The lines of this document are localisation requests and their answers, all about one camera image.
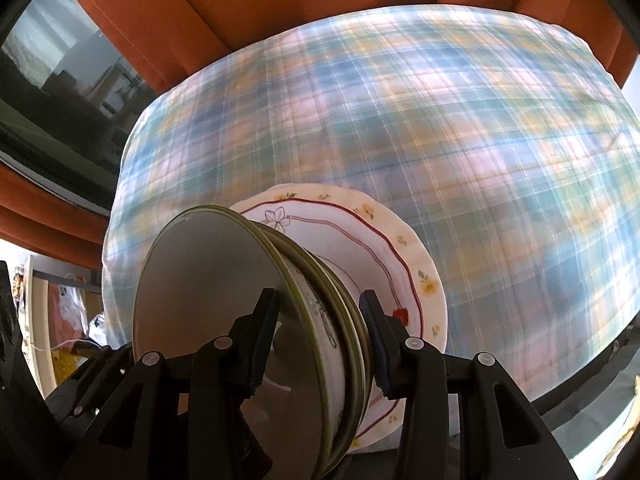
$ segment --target stack of plates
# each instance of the stack of plates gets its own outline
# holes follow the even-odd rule
[[[321,478],[402,423],[404,404],[373,384],[360,292],[373,288],[410,335],[444,350],[442,286],[411,228],[363,193],[290,184],[232,208],[192,208],[158,235],[136,294],[134,354],[195,352],[275,288],[265,378],[242,412],[273,459],[267,478]]]

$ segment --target glass pane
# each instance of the glass pane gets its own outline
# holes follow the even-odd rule
[[[0,151],[111,208],[125,142],[155,98],[76,0],[32,0],[0,48]]]

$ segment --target floral plate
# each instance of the floral plate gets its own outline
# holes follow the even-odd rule
[[[322,260],[356,303],[376,291],[383,310],[411,336],[443,351],[447,305],[433,260],[415,232],[370,196],[323,184],[283,184],[232,209],[277,229]],[[402,424],[404,400],[388,400],[375,386],[351,449],[360,449]]]

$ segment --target yellow flower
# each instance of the yellow flower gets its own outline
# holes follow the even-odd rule
[[[422,289],[422,293],[426,296],[431,294],[435,294],[438,288],[438,282],[432,278],[430,278],[427,274],[418,271],[418,276],[420,276],[420,288]]]
[[[286,195],[278,195],[276,198],[274,198],[274,200],[285,200],[287,198],[293,198],[295,196],[295,193],[287,193]]]
[[[373,220],[373,208],[370,205],[362,204],[362,210]]]
[[[436,280],[422,280],[420,288],[422,288],[423,293],[427,296],[434,294],[436,292]]]

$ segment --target plaid blanket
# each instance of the plaid blanket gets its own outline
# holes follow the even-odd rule
[[[639,126],[587,44],[507,12],[367,10],[248,46],[129,137],[103,253],[109,341],[131,339],[146,253],[179,212],[322,182],[417,232],[447,352],[492,352],[540,396],[640,310]]]

